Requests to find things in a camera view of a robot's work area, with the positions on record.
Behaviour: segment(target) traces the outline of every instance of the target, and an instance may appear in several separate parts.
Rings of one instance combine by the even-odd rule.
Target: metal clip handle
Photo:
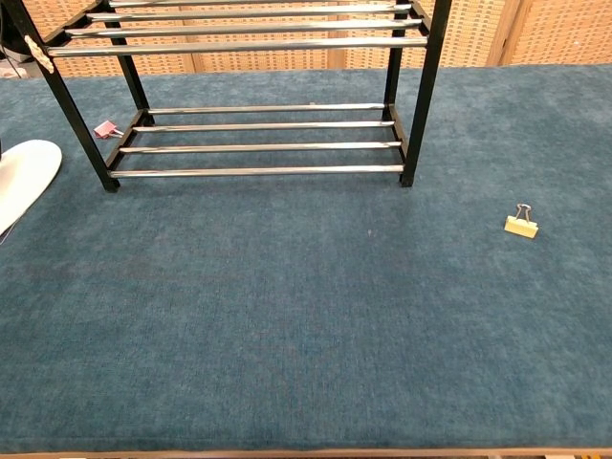
[[[516,217],[514,218],[518,218],[520,217],[520,213],[525,210],[525,220],[527,221],[527,223],[529,223],[529,215],[532,211],[532,207],[528,204],[517,204],[516,208],[518,209],[518,212],[516,213]]]

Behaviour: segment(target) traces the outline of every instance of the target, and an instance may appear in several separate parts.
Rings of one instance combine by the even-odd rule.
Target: blue carpet
[[[383,80],[144,84],[153,106],[198,106],[379,101]],[[406,126],[417,81],[403,73]],[[91,125],[133,116],[120,79],[69,86]],[[0,451],[612,445],[610,88],[610,66],[442,71],[411,189],[295,176],[107,194],[44,81],[0,81],[4,145],[65,155],[0,248]],[[394,161],[170,160],[353,157]],[[503,230],[517,202],[534,207],[535,240]]]

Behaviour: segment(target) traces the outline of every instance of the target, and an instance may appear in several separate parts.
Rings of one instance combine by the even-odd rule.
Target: white object
[[[27,141],[5,151],[0,159],[0,234],[34,204],[54,179],[61,150],[47,141]]]
[[[28,72],[26,69],[15,66],[15,69],[11,67],[7,60],[0,60],[0,78],[27,78]]]
[[[17,61],[19,63],[23,63],[26,60],[28,60],[30,57],[32,57],[31,55],[21,55],[20,53],[17,53],[13,50],[9,50],[8,48],[5,48],[3,53],[7,55],[8,58],[12,59],[13,62]]]

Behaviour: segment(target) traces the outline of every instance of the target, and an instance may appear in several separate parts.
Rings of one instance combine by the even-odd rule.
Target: black metal leg
[[[431,30],[429,31],[425,63],[423,65],[423,73],[421,74],[419,95],[414,110],[412,129],[410,130],[404,172],[402,173],[402,186],[412,186],[414,182],[414,174],[417,168],[417,162],[419,161],[419,153],[421,152],[427,114],[429,112],[429,105],[431,104],[431,94],[433,93],[433,86],[438,73],[438,65],[440,64],[440,54],[442,53],[442,45],[444,44],[444,35],[447,29],[451,3],[452,0],[437,0],[433,9],[433,18],[431,19]]]
[[[5,1],[4,5],[7,8],[9,14],[11,15],[11,18],[15,26],[17,26],[17,29],[19,30],[21,35],[29,35],[30,38],[34,41],[34,43],[36,43],[41,49],[44,50],[45,46],[43,40],[40,37],[40,34],[38,33],[38,30],[36,29],[34,23],[32,22],[32,18],[26,10],[26,7],[24,6],[23,2],[10,0]],[[68,92],[68,88],[66,87],[66,84],[64,83],[64,80],[62,79],[61,75],[59,74],[57,69],[55,69],[55,71],[50,74],[41,65],[39,65],[39,67],[40,71],[42,72],[42,75],[45,77],[47,83],[49,84],[49,87],[53,91],[55,98],[59,103],[59,106],[64,112],[64,115],[66,116],[68,122],[75,131],[76,137],[78,138],[78,141],[85,150],[89,161],[92,163],[94,170],[98,174],[98,177],[102,182],[104,189],[106,189],[106,191],[111,192],[117,191],[117,188],[119,188],[119,182],[109,176],[108,170],[106,169],[106,164],[102,159],[102,155],[100,155],[98,147],[96,146],[94,139],[89,133],[87,124],[85,124],[85,121],[78,112],[75,101]]]
[[[109,0],[103,1],[103,7],[108,12],[115,12],[115,9],[110,6]],[[121,24],[119,22],[105,22],[104,25],[108,29],[118,29],[121,27]],[[111,38],[111,42],[114,46],[127,45],[127,41],[125,40],[125,38]],[[121,70],[123,71],[123,75],[125,76],[125,81],[127,82],[127,86],[130,89],[130,93],[132,94],[132,98],[134,99],[134,103],[136,104],[136,108],[138,108],[139,110],[149,108],[149,102],[146,99],[144,88],[142,88],[141,79],[138,76],[138,71],[136,70],[134,59],[131,55],[118,55],[117,59],[119,60],[119,65],[121,66]]]
[[[407,0],[397,0],[397,5],[406,5]],[[407,14],[395,14],[395,20],[407,19]],[[405,36],[405,30],[394,30],[392,36]],[[386,71],[386,83],[384,85],[384,110],[382,111],[383,120],[391,120],[389,113],[389,105],[395,103],[395,97],[398,92],[398,81],[400,79],[400,69],[402,68],[402,48],[391,48],[389,50],[389,64]]]

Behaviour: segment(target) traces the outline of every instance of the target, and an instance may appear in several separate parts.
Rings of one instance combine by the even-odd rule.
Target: beige woven background
[[[66,21],[91,0],[26,0],[34,22],[43,35]],[[329,5],[347,1],[328,2]],[[371,4],[391,4],[392,0],[370,0]],[[432,12],[434,0],[422,0],[421,5]],[[249,8],[298,8],[320,3],[274,5],[239,5],[213,7],[159,8],[155,11],[232,10]],[[121,11],[152,11],[148,9]],[[252,18],[250,23],[287,20],[324,21],[361,16],[302,16],[297,18]],[[176,25],[231,24],[235,19],[158,21],[124,23],[124,27],[161,27]],[[389,31],[351,31],[316,33],[264,33],[241,35],[199,35],[135,38],[131,44],[220,42],[228,40],[275,40],[287,38],[324,38],[328,36],[387,36]],[[74,40],[69,46],[108,44],[107,40]],[[193,72],[228,72],[249,70],[293,69],[359,69],[384,68],[388,50],[312,50],[293,52],[212,53],[199,55],[135,56],[143,74],[173,74]],[[419,67],[422,50],[404,50],[403,65]],[[507,64],[582,64],[612,62],[612,1],[611,0],[454,0],[448,23],[442,65],[481,67]],[[66,77],[119,75],[120,68],[113,57],[82,57],[57,59],[56,64]]]

